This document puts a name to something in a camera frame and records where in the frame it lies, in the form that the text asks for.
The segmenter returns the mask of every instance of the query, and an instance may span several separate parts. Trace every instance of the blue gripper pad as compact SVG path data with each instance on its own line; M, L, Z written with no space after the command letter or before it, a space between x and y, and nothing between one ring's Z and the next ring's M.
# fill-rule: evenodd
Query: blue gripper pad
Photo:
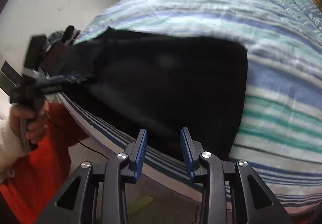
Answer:
M183 129L180 130L180 145L181 145L181 150L182 150L182 154L183 154L183 159L186 164L187 175L190 179L190 182L193 183L194 182L194 170L193 170L193 166L192 166L192 156L191 156L191 152L190 152L190 149L188 146L186 135L185 135Z
M148 144L148 132L144 131L141 145L139 147L139 151L138 151L138 154L137 154L136 160L135 160L134 179L136 182L138 181L138 179L141 176L145 152L147 151L147 144Z

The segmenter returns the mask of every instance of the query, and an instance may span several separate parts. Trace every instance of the white fuzzy sleeve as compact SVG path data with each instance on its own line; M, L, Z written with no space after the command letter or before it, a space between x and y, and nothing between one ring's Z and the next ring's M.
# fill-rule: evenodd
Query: white fuzzy sleeve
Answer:
M9 119L0 124L0 183L8 175L10 176L11 166L18 158L25 156L19 137L14 135L10 129Z

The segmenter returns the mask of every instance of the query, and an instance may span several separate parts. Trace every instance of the striped bedsheet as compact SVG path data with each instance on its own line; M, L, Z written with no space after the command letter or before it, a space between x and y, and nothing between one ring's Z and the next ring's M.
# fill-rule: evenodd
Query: striped bedsheet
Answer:
M321 21L311 0L121 0L95 17L77 42L113 27L214 36L244 45L247 89L230 160L247 160L286 210L299 214L322 199ZM111 154L133 141L63 94L60 98ZM201 199L200 186L189 186L184 164L157 150L148 148L143 173L180 194ZM226 193L229 201L228 185Z

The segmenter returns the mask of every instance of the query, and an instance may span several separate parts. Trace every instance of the black towel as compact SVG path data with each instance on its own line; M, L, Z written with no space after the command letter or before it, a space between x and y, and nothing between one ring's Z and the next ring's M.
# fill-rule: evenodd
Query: black towel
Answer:
M135 137L148 130L153 148L182 159L179 130L222 160L242 117L247 51L211 37L117 31L73 47L60 74L93 73L92 85L65 94L90 113Z

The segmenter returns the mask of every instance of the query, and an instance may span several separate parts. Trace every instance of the red knitted item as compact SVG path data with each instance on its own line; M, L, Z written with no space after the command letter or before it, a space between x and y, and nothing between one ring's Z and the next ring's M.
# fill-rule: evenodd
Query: red knitted item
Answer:
M82 140L86 133L61 104L49 104L50 118L73 137ZM0 185L8 206L21 224L32 224L68 178L70 157L68 147L77 142L66 136L49 121L47 133L38 148L20 158L13 169L14 178Z

